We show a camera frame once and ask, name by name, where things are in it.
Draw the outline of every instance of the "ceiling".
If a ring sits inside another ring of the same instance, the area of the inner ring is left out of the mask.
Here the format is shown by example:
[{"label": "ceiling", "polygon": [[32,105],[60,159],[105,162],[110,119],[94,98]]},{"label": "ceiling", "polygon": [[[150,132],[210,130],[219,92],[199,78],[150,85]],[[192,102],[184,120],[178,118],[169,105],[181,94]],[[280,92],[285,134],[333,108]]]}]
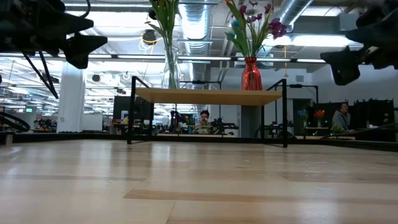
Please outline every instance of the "ceiling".
[{"label": "ceiling", "polygon": [[[279,10],[279,6],[282,1],[275,0],[275,11]],[[305,18],[326,18],[329,20],[337,19],[338,15],[346,10],[350,14],[356,14],[356,7],[359,6],[358,2],[362,1],[317,1],[312,2],[311,6],[307,8],[302,17]],[[65,4],[85,4],[85,0],[64,0]],[[92,5],[96,4],[147,4],[143,1],[125,1],[125,0],[107,0],[107,1],[91,1]],[[258,0],[259,5],[253,10],[255,12],[262,12],[266,4],[271,3],[270,1]],[[70,14],[81,15],[83,11],[68,11]],[[211,18],[210,18],[210,36],[206,38],[210,46],[210,55],[236,55],[237,50],[232,47],[229,54],[228,50],[223,52],[223,43],[225,39],[224,32],[228,28],[227,21],[230,19],[229,10],[226,7],[224,1],[220,1],[211,7]],[[88,29],[82,32],[85,35],[104,35],[108,37],[108,43],[102,46],[94,54],[153,54],[153,55],[163,55],[164,54],[164,43],[160,40],[154,46],[148,46],[143,44],[141,39],[141,34],[150,27],[146,24],[147,21],[155,23],[148,18],[146,12],[129,12],[119,11],[114,12],[112,10],[101,10],[95,9],[92,11],[88,19],[92,19],[95,23],[94,28]],[[318,45],[294,45],[294,40],[296,37],[303,35],[300,32],[289,34],[289,37],[293,40],[287,43],[285,46],[275,46],[272,48],[270,54],[273,57],[294,57],[294,58],[319,58],[321,52],[326,51],[336,51],[343,48],[343,45],[338,47],[325,47]],[[174,29],[174,45],[178,46],[180,49],[180,54],[185,55],[185,44],[184,37],[182,33],[182,26],[179,20],[176,21]],[[39,70],[43,70],[43,65],[39,60],[33,60],[33,63]],[[51,76],[62,81],[62,67],[63,60],[55,60],[54,58],[47,58],[47,65],[49,66],[49,71]],[[291,63],[289,68],[305,68],[307,72],[313,72],[318,69],[320,65],[312,64],[298,64]],[[189,63],[181,63],[180,68],[184,74],[190,72]],[[268,67],[268,69],[278,70],[279,68],[284,68],[284,63],[275,63],[273,66]],[[129,86],[131,86],[131,75],[137,75],[145,80],[151,87],[160,87],[163,76],[164,63],[162,62],[117,62],[109,61],[106,58],[104,60],[90,61],[89,66],[85,73],[87,75],[87,89],[86,89],[86,104],[85,111],[87,113],[97,112],[97,113],[112,113],[112,105],[116,89],[112,86],[118,86],[126,91],[129,95]],[[0,55],[0,72],[2,75],[3,83],[0,86],[0,104],[12,106],[12,105],[34,105],[31,102],[36,102],[39,105],[39,111],[43,114],[53,114],[57,112],[58,101],[53,98],[51,93],[44,88],[43,83],[40,78],[35,74],[33,69],[29,66],[27,61],[23,58],[7,58],[1,57]],[[93,75],[101,75],[102,78],[100,82],[94,82],[92,80]],[[184,76],[185,80],[189,80],[190,76]],[[24,87],[12,87],[12,85],[25,85]],[[99,86],[108,86],[108,89],[101,88]],[[57,92],[59,93],[60,85],[55,85]],[[97,103],[104,104],[103,108],[100,106],[92,106],[92,101],[95,100]],[[170,105],[157,105],[160,109],[170,108]],[[187,110],[195,111],[195,107],[192,105],[187,105]]]}]

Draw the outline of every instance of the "wooden table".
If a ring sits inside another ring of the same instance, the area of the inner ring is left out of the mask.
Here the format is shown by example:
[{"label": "wooden table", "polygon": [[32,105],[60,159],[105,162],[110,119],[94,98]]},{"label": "wooden table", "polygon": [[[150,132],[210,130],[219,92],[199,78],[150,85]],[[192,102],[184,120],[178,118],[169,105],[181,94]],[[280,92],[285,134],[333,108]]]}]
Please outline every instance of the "wooden table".
[{"label": "wooden table", "polygon": [[272,90],[168,90],[158,88],[136,88],[136,94],[151,103],[244,106],[263,106],[282,97],[281,91]]},{"label": "wooden table", "polygon": [[[321,139],[324,136],[296,136],[297,139]],[[354,136],[330,136],[327,139],[350,139],[355,140]]]},{"label": "wooden table", "polygon": [[[146,88],[137,88],[137,84],[141,83]],[[282,91],[273,91],[271,89],[282,86]],[[281,79],[273,84],[267,90],[250,91],[250,90],[192,90],[192,89],[160,89],[150,88],[140,78],[133,76],[131,81],[131,102],[129,111],[134,111],[135,96],[140,96],[149,103],[174,103],[174,104],[198,104],[198,105],[242,105],[242,106],[261,106],[261,127],[264,127],[264,105],[282,98],[283,120],[284,120],[284,137],[283,147],[287,147],[287,84],[286,79]],[[129,123],[129,133],[132,133],[132,126]],[[129,134],[127,143],[132,143],[132,135]],[[262,131],[261,139],[264,139],[264,131]]]},{"label": "wooden table", "polygon": [[175,134],[175,133],[164,133],[158,134],[158,136],[178,136],[178,137],[211,137],[211,138],[236,138],[233,135],[224,134],[223,136],[220,134]]}]

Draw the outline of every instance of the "black metal frame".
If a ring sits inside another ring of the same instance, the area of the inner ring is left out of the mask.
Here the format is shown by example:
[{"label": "black metal frame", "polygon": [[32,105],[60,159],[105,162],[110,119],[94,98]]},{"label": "black metal frame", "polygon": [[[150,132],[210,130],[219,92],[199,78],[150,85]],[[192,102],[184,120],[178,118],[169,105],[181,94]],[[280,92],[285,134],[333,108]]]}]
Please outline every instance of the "black metal frame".
[{"label": "black metal frame", "polygon": [[[134,104],[135,104],[135,95],[136,95],[136,84],[137,82],[143,84],[146,88],[150,88],[148,85],[146,85],[140,78],[133,76],[131,78],[131,97],[130,97],[130,110],[129,110],[129,128],[127,132],[127,143],[132,144],[132,139],[133,139],[133,131],[132,131],[132,126],[134,123]],[[190,82],[190,81],[184,81],[181,83],[195,83],[195,81]],[[201,83],[217,83],[220,85],[221,89],[221,82],[201,82]],[[269,91],[273,88],[277,88],[281,84],[282,86],[282,111],[283,111],[283,139],[282,139],[282,144],[283,147],[287,147],[288,139],[287,139],[287,80],[285,78],[279,80],[277,83],[273,84],[271,87],[269,87],[266,91]],[[219,112],[221,116],[221,105],[219,105]],[[154,115],[154,104],[152,103],[151,105],[151,110],[150,110],[150,118],[153,117]],[[265,134],[264,134],[264,105],[261,106],[261,140],[260,142],[266,143],[265,139]],[[152,119],[149,121],[149,137],[147,138],[148,140],[155,140],[158,138],[153,138],[152,136]],[[225,141],[223,138],[200,138],[203,141],[216,141],[216,142],[223,142]]]},{"label": "black metal frame", "polygon": [[[140,78],[133,76],[131,77],[131,95],[130,95],[130,109],[129,109],[129,128],[127,131],[127,144],[132,144],[132,136],[134,132],[132,131],[132,126],[134,124],[134,105],[136,103],[136,84],[137,81],[141,83],[146,88],[150,88],[146,85]],[[152,137],[152,117],[154,116],[154,103],[151,103],[150,106],[150,115],[149,115],[149,137]]]},{"label": "black metal frame", "polygon": [[[275,91],[278,86],[282,86],[282,130],[283,130],[283,147],[287,147],[287,80],[283,78],[279,80],[277,83],[273,84],[266,91],[269,91],[275,88]],[[275,100],[275,116],[277,114],[276,111],[277,101]],[[264,139],[264,105],[261,106],[261,138]]]},{"label": "black metal frame", "polygon": [[[275,91],[277,90],[278,86],[282,86],[282,85],[273,85],[272,87],[275,88]],[[315,89],[315,98],[316,98],[316,106],[319,104],[319,94],[318,94],[318,90],[319,87],[317,85],[298,85],[298,84],[293,84],[293,85],[287,85],[287,87],[289,88],[302,88],[302,87],[312,87]],[[275,122],[278,123],[278,102],[275,100]]]}]

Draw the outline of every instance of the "ceiling duct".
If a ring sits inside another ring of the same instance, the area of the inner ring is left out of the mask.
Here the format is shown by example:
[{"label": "ceiling duct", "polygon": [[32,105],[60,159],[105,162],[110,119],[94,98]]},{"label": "ceiling duct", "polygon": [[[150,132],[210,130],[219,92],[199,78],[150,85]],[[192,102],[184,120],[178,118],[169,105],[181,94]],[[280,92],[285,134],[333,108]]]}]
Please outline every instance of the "ceiling duct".
[{"label": "ceiling duct", "polygon": [[[182,32],[185,39],[187,55],[208,55],[210,44],[201,42],[209,34],[210,6],[204,4],[180,4],[178,6],[182,17]],[[205,63],[191,63],[192,80],[210,81],[210,66]],[[193,88],[203,88],[203,85],[193,85]]]},{"label": "ceiling duct", "polygon": [[[284,0],[280,6],[280,10],[275,13],[283,25],[287,26],[287,32],[293,31],[293,23],[303,14],[304,10],[311,5],[313,0]],[[266,57],[271,51],[272,46],[267,44],[267,41],[272,42],[272,39],[266,39],[263,42],[264,48],[259,51],[257,57]]]},{"label": "ceiling duct", "polygon": [[277,15],[280,22],[288,27],[287,32],[293,31],[293,23],[312,2],[313,0],[284,0],[282,2]]}]

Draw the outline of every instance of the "metal rail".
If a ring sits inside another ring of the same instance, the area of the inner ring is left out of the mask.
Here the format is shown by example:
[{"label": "metal rail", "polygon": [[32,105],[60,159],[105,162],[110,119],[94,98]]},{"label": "metal rail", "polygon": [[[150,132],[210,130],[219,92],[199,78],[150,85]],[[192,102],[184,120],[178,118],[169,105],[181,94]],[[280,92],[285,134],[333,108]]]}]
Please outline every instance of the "metal rail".
[{"label": "metal rail", "polygon": [[[64,60],[66,58],[64,55],[60,54],[59,57],[53,57],[49,54],[44,54],[49,60]],[[0,54],[0,57],[9,57],[9,58],[24,58],[22,54]],[[31,56],[32,59],[40,59],[39,56]],[[156,62],[161,61],[164,62],[164,55],[121,55],[121,54],[91,54],[89,55],[89,60],[101,61],[101,62],[133,62],[139,60],[145,60],[146,62]],[[189,56],[189,55],[179,55],[179,61],[183,60],[191,60],[191,61],[225,61],[225,62],[243,62],[244,57],[225,57],[225,56]],[[307,58],[258,58],[257,62],[287,62],[287,63],[326,63],[321,59],[307,59]]]}]

